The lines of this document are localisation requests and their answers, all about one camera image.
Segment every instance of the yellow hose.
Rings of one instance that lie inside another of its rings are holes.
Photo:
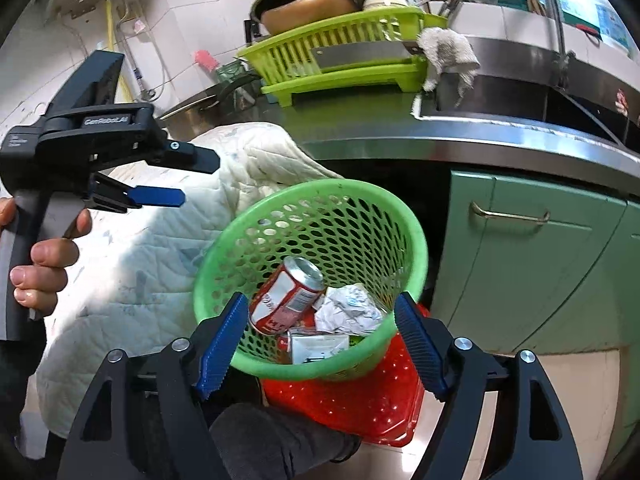
[[[108,49],[111,52],[115,52],[115,44],[116,44],[116,35],[113,31],[113,13],[111,12],[111,0],[106,0],[104,2],[104,8],[107,12],[107,43]],[[133,102],[133,97],[131,95],[131,90],[129,89],[129,85],[127,81],[123,78],[122,74],[118,78],[118,83],[120,88],[122,89],[122,95],[124,97],[124,101],[127,103]]]

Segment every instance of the gripper handle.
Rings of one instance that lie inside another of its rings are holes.
[[[38,319],[36,311],[15,301],[11,269],[32,264],[36,242],[67,236],[84,208],[80,197],[66,192],[25,190],[14,199],[14,220],[0,234],[0,341],[28,340]]]

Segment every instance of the soda can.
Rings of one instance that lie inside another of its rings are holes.
[[[286,256],[249,304],[249,321],[264,335],[282,334],[325,290],[320,269],[300,256]]]

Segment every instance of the white bowl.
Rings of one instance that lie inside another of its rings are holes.
[[[364,0],[362,10],[377,9],[379,7],[407,7],[407,0]]]

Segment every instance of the green plastic basket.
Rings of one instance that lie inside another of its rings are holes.
[[[252,298],[289,254],[315,263],[329,286],[363,283],[389,309],[403,290],[417,300],[427,273],[422,227],[398,197],[358,180],[305,182],[261,200],[218,237],[195,281],[198,322],[218,316],[236,290]],[[390,314],[374,333],[338,355],[287,365],[279,363],[276,338],[247,325],[231,364],[278,380],[352,379],[376,366],[396,331]]]
[[[238,51],[265,81],[262,92],[273,93],[280,105],[291,106],[292,94],[345,86],[397,84],[416,92],[424,82],[422,56],[394,61],[380,59],[373,66],[344,66],[323,73],[313,48],[363,41],[415,40],[427,27],[447,27],[447,19],[409,7],[382,7],[352,12],[303,25]]]

